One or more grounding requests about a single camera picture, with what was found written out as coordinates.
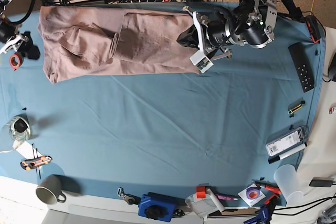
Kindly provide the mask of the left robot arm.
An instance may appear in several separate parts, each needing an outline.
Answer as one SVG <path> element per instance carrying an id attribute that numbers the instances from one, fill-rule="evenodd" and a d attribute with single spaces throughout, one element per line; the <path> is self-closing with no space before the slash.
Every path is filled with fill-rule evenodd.
<path id="1" fill-rule="evenodd" d="M 209 15 L 194 12 L 188 6 L 183 9 L 194 24 L 176 41 L 181 46 L 202 51 L 209 59 L 218 51 L 228 57 L 230 45 L 260 49 L 275 38 L 277 0 L 239 0 L 236 8 L 215 6 Z"/>

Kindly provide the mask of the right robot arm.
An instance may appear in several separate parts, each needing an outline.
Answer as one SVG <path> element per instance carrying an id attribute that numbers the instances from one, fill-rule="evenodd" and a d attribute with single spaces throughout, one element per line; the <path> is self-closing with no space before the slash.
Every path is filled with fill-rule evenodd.
<path id="1" fill-rule="evenodd" d="M 33 12 L 36 0 L 31 0 L 29 9 L 25 16 L 16 22 L 12 22 L 3 14 L 5 7 L 12 0 L 1 0 L 1 54 L 7 53 L 9 50 L 17 52 L 20 56 L 27 59 L 38 60 L 40 51 L 30 36 L 30 32 L 26 31 L 21 34 L 18 31 L 19 26 L 25 22 Z"/>

